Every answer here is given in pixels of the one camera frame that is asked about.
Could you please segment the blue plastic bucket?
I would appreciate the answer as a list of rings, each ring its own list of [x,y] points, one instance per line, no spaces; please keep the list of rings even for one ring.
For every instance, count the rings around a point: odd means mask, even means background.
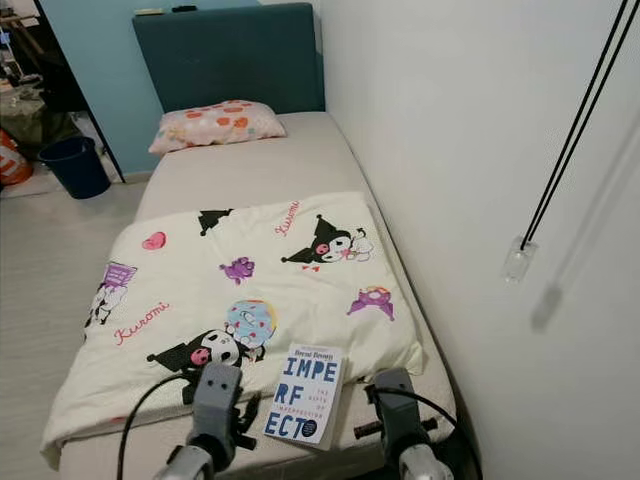
[[[99,196],[110,188],[111,180],[90,137],[70,137],[51,143],[38,151],[38,160],[77,200]]]

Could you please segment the bed with white sheet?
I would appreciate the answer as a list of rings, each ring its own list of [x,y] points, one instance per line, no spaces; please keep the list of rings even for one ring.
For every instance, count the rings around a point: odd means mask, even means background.
[[[195,207],[239,207],[270,204],[270,201],[301,200],[305,195],[338,191],[362,191],[369,201],[375,232],[390,251],[398,282],[408,284],[408,273],[390,238],[387,221],[365,174],[339,125],[324,111],[284,114],[282,123],[289,136],[282,140],[205,146],[166,154],[148,180],[136,215],[137,220],[160,218]],[[458,417],[458,401],[440,348],[426,323],[424,312],[410,287],[407,310],[416,317],[419,339],[424,344],[425,371],[412,375],[413,388],[420,396]],[[179,428],[191,424],[189,415],[151,424],[134,425],[134,435],[142,440],[142,452],[125,454],[128,468],[156,465],[165,454],[160,440],[174,440]],[[108,480],[115,477],[119,429],[102,435],[70,440],[58,462],[59,480]],[[372,436],[356,440],[351,431],[343,434],[334,453],[303,453],[302,447],[275,442],[261,445],[255,452],[239,454],[230,466],[230,477],[251,479],[343,479],[371,474],[381,466],[381,453]]]

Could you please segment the cream cartoon-print comforter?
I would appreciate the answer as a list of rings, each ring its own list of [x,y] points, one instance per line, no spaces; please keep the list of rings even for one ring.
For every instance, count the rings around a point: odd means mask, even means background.
[[[353,381],[426,351],[364,195],[337,192],[137,221],[111,247],[42,449],[58,466],[70,440],[186,413],[177,380],[237,367],[248,394],[270,394],[292,346],[343,352]]]

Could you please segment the pink orange-patterned pillow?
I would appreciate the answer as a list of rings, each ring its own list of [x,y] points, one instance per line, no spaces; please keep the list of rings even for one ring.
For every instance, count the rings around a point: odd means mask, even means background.
[[[264,102],[227,100],[202,108],[168,111],[161,116],[152,155],[163,156],[184,148],[287,137],[287,131]]]

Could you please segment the thin grey hanging rod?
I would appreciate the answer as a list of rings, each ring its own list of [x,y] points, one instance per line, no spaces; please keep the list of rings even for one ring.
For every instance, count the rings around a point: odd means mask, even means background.
[[[556,197],[558,188],[561,187],[564,174],[566,174],[568,166],[570,166],[573,157],[575,157],[582,134],[588,128],[596,106],[602,99],[605,86],[607,86],[609,79],[612,77],[614,65],[617,64],[618,58],[620,58],[637,17],[640,17],[640,0],[620,0],[611,28],[609,28],[608,36],[605,38],[598,59],[596,59],[589,82],[586,84],[584,92],[582,92],[582,97],[575,114],[573,114],[570,128],[564,134],[547,182],[545,182],[535,209],[532,210],[532,215],[527,221],[524,233],[516,239],[516,242],[513,243],[511,250],[508,252],[502,275],[500,275],[504,282],[521,282],[527,270],[530,269],[532,257],[538,251],[538,244],[535,243],[536,233],[538,233],[541,224],[543,224],[545,215],[547,215],[550,204]]]

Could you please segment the white book blue lettering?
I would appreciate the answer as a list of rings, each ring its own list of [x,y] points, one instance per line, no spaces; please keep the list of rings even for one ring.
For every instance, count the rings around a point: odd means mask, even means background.
[[[332,444],[330,422],[342,392],[346,352],[292,344],[285,356],[262,434],[307,448]]]

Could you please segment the blue upholstered headboard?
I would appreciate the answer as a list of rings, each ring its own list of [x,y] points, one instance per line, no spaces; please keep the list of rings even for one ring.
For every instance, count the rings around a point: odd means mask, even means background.
[[[237,99],[276,114],[326,108],[311,4],[137,15],[132,26],[166,113]]]

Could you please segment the black door frame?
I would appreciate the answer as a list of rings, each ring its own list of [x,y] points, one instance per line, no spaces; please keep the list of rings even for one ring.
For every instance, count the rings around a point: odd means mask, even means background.
[[[82,113],[84,118],[90,120],[90,124],[92,125],[92,131],[95,133],[95,138],[97,143],[99,143],[99,147],[101,150],[101,155],[105,156],[106,160],[109,160],[111,164],[109,168],[109,172],[114,174],[114,179],[118,183],[125,184],[127,186],[128,179],[125,178],[125,174],[122,170],[122,166],[120,166],[119,161],[115,159],[114,152],[111,150],[110,143],[106,141],[105,134],[102,132],[101,125],[99,124],[99,120],[97,120],[96,115],[93,114],[90,104],[88,104],[87,96],[84,95],[83,88],[81,87],[81,83],[79,83],[78,78],[76,77],[76,73],[74,70],[70,68],[70,60],[68,55],[65,54],[65,50],[63,46],[61,46],[60,38],[58,37],[58,32],[56,32],[54,23],[52,23],[52,18],[49,13],[46,13],[46,9],[44,4],[42,4],[41,0],[32,0],[33,4],[35,4],[35,8],[38,13],[38,17],[40,17],[41,23],[49,29],[50,36],[52,41],[54,41],[55,49],[58,50],[58,56],[65,64],[65,68],[67,68],[67,76],[69,78],[70,86],[74,87],[74,91],[76,91],[76,96],[78,97],[78,104],[82,106]]]

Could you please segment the khaki cloth sack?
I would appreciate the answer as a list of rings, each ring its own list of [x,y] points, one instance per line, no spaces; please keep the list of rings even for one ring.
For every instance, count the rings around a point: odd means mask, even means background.
[[[24,84],[0,91],[0,127],[28,157],[44,145],[45,111],[40,88]]]

